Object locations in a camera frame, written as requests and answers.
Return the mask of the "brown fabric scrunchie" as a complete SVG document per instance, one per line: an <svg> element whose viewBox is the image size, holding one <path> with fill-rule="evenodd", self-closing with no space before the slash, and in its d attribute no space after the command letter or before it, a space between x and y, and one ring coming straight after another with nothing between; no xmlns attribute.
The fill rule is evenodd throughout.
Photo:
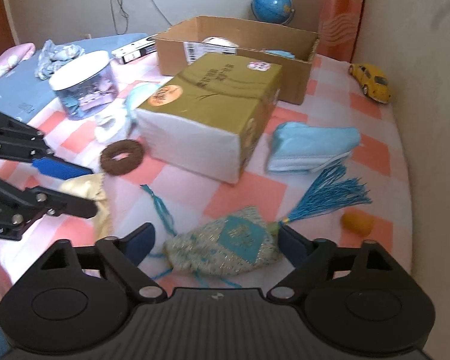
<svg viewBox="0 0 450 360"><path fill-rule="evenodd" d="M139 141L116 141L100 153L100 167L110 176L123 176L142 164L144 156L145 150Z"/></svg>

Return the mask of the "embroidered sachet with blue tassel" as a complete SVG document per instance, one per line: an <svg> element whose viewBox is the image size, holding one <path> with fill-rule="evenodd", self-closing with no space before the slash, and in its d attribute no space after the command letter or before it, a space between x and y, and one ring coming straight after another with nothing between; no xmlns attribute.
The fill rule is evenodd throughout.
<svg viewBox="0 0 450 360"><path fill-rule="evenodd" d="M168 264L165 271L153 278L160 280L172 272L188 272L203 288L208 286L204 279L208 275L238 289L240 285L227 277L252 272L278 261L281 226L372 203L365 184L359 178L347 178L346 171L342 163L323 169L297 205L277 222L266 223L257 207L251 205L186 233L176 231L174 218L163 200L143 184L141 189L152 198L155 211L170 235L163 243L162 251L150 255Z"/></svg>

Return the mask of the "gold satin drawstring pouch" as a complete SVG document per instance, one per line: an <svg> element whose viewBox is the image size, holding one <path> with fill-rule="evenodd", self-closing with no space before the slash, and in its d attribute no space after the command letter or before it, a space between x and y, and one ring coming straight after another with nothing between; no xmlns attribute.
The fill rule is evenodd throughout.
<svg viewBox="0 0 450 360"><path fill-rule="evenodd" d="M236 43L229 41L223 37L207 37L202 42L205 44L210 44L210 45L219 46L219 47L231 47L231 48L238 47L238 45Z"/></svg>

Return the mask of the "blue surgical face mask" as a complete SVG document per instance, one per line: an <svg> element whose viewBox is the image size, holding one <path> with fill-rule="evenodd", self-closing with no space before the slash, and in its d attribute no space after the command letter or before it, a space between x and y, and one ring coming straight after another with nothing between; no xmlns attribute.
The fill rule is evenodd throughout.
<svg viewBox="0 0 450 360"><path fill-rule="evenodd" d="M295 55L289 51L281 50L281 49L267 49L264 50L264 53L269 55L276 55L287 59L295 59Z"/></svg>

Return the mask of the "small orange object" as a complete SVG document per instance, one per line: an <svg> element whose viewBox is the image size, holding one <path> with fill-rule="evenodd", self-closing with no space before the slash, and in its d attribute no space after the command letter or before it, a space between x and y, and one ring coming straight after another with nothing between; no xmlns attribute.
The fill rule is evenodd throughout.
<svg viewBox="0 0 450 360"><path fill-rule="evenodd" d="M340 218L342 228L361 237L367 237L371 234L374 222L372 215L362 211L346 211Z"/></svg>

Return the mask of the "blue white plush toy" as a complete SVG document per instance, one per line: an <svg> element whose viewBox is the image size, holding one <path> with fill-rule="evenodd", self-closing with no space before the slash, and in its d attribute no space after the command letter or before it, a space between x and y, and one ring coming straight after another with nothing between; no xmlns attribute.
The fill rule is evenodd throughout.
<svg viewBox="0 0 450 360"><path fill-rule="evenodd" d="M117 98L93 118L95 139L103 145L128 139L136 124L135 109L159 88L145 82L135 85L124 98Z"/></svg>

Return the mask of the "blue grey cushion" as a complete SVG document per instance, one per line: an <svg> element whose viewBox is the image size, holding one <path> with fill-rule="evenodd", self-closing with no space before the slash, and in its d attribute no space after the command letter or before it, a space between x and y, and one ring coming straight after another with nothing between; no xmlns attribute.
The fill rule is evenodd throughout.
<svg viewBox="0 0 450 360"><path fill-rule="evenodd" d="M86 53L106 50L111 54L119 47L146 37L147 33L129 33L82 39L72 44L82 47ZM38 50L0 78L0 112L26 124L56 97L46 80L35 77L39 54Z"/></svg>

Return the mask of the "clear jar with white lid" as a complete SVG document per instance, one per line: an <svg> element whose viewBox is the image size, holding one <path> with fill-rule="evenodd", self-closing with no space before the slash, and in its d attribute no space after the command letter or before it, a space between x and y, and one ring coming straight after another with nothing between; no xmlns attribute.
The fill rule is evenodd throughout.
<svg viewBox="0 0 450 360"><path fill-rule="evenodd" d="M59 68L49 79L67 117L87 119L107 108L119 95L106 50L86 53Z"/></svg>

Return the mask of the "pink checkered tablecloth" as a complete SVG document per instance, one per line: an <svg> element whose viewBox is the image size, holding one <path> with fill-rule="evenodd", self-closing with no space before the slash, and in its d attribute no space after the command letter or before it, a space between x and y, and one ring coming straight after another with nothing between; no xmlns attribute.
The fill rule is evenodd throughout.
<svg viewBox="0 0 450 360"><path fill-rule="evenodd" d="M175 287L261 287L268 291L291 270L285 260L270 267L217 279L172 272L160 255L164 240L174 236L163 227L153 197L165 203L175 221L175 232L186 233L215 219L255 206L268 223L283 222L304 236L327 238L339 246L359 247L362 240L377 240L409 272L411 265L412 215L407 164L394 123L391 106L381 106L360 94L349 64L316 55L302 105L279 102L257 142L247 168L237 184L224 184L163 161L144 157L142 164L124 176L105 176L113 235L124 236L144 222L156 228L152 257L140 264L168 292ZM314 173L269 173L266 161L270 139L286 122L302 122L324 128L357 128L359 145L323 176ZM105 145L94 137L93 121L65 118L57 100L34 117L31 125L47 133L57 154L75 164L99 171ZM343 213L373 225L353 233L341 223ZM56 240L91 245L98 236L91 219L67 215L44 217L25 232L21 241L0 240L0 286L6 292L28 267Z"/></svg>

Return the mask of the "blue white crumpled scarf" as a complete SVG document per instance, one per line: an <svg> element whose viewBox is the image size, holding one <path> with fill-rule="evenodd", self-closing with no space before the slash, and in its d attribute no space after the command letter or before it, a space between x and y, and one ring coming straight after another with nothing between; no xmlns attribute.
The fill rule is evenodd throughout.
<svg viewBox="0 0 450 360"><path fill-rule="evenodd" d="M85 50L81 46L56 45L49 39L39 53L34 76L40 80L48 80L57 70L84 54Z"/></svg>

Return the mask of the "light blue folded cloth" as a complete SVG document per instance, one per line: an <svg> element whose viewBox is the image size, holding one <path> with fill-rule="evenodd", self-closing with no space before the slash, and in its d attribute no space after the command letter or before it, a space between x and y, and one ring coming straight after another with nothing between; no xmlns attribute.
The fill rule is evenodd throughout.
<svg viewBox="0 0 450 360"><path fill-rule="evenodd" d="M313 173L348 158L359 146L355 127L311 127L280 124L272 133L266 170L270 173Z"/></svg>

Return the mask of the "gold tissue paper pack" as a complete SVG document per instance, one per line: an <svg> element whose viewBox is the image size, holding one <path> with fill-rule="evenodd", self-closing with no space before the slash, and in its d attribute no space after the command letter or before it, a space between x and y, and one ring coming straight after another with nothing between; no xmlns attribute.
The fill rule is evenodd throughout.
<svg viewBox="0 0 450 360"><path fill-rule="evenodd" d="M149 154L231 185L238 182L281 88L282 68L208 53L136 108Z"/></svg>

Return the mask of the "yellow toy car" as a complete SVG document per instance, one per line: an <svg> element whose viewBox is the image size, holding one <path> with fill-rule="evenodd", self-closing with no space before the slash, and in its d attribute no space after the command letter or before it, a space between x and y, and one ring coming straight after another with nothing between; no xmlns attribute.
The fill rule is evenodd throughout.
<svg viewBox="0 0 450 360"><path fill-rule="evenodd" d="M391 98L389 81L377 66L369 63L351 63L348 72L358 82L365 97L381 104L389 103Z"/></svg>

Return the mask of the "brown cardboard box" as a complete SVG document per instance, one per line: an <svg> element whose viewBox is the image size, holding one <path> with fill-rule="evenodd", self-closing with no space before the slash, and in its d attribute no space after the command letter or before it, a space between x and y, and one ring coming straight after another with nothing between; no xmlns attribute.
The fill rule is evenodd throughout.
<svg viewBox="0 0 450 360"><path fill-rule="evenodd" d="M203 43L208 37L221 37L237 48ZM186 19L153 36L160 72L174 76L208 52L232 54L282 67L280 100L295 105L303 103L315 52L320 42L316 32L268 24L247 19L197 16ZM295 59L264 53L286 50Z"/></svg>

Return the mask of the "peach patterned curtain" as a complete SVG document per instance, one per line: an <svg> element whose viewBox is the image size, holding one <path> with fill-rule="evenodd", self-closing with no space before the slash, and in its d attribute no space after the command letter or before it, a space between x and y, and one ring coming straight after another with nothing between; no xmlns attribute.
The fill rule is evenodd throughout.
<svg viewBox="0 0 450 360"><path fill-rule="evenodd" d="M350 62L362 18L364 0L322 0L319 17L320 55Z"/></svg>

